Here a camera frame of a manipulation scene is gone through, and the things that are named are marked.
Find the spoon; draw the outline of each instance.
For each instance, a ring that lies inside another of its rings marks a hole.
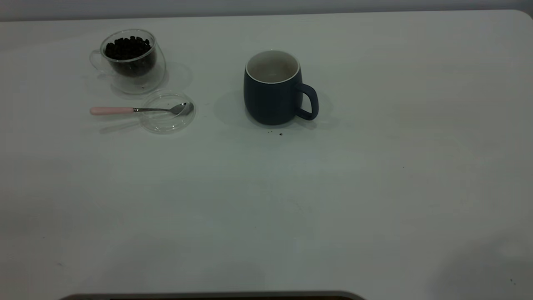
[[[187,115],[193,109],[192,103],[181,103],[171,109],[165,108],[134,108],[134,107],[91,107],[91,115],[118,115],[118,114],[133,114],[137,112],[169,112],[175,115],[182,113]]]

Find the glass cup handle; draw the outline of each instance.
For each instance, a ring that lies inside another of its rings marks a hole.
[[[91,65],[98,70],[99,72],[103,74],[110,75],[110,71],[104,69],[102,65],[102,54],[100,54],[100,50],[93,50],[91,54],[89,55],[89,61],[91,62]]]

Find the coffee bean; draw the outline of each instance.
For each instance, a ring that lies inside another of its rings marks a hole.
[[[150,41],[143,41],[140,37],[131,36],[119,38],[114,43],[108,43],[104,51],[111,59],[128,60],[134,59],[147,53],[151,49]],[[156,63],[156,52],[130,62],[110,62],[113,69],[119,74],[128,77],[138,77],[148,73]]]

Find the glass cup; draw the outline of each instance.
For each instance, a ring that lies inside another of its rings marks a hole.
[[[131,36],[148,40],[150,50],[132,59],[113,59],[106,56],[106,47],[120,38],[129,39]],[[153,34],[142,29],[127,29],[107,37],[99,50],[94,50],[89,61],[101,73],[111,79],[111,84],[120,91],[128,94],[141,94],[155,89],[165,77],[166,62],[156,38]]]

